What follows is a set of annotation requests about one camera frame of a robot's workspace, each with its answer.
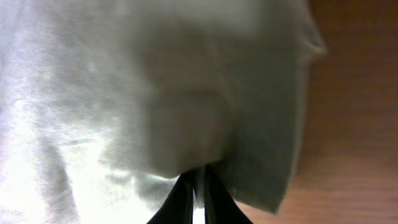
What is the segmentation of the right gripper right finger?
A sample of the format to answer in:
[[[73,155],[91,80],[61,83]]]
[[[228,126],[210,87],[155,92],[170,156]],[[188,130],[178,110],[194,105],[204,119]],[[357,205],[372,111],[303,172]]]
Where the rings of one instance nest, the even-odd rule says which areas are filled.
[[[252,224],[210,166],[205,168],[204,187],[206,224]]]

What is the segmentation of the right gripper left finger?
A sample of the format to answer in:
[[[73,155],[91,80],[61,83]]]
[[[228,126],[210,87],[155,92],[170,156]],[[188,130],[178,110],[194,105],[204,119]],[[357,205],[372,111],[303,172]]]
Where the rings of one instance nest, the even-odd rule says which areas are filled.
[[[194,171],[181,174],[159,211],[147,224],[192,224]]]

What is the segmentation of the khaki shorts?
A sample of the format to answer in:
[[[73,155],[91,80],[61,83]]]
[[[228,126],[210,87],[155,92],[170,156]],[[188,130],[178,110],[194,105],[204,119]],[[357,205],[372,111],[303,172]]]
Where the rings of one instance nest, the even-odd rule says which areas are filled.
[[[302,146],[307,1],[1,1],[1,222],[146,223],[209,165],[275,213]]]

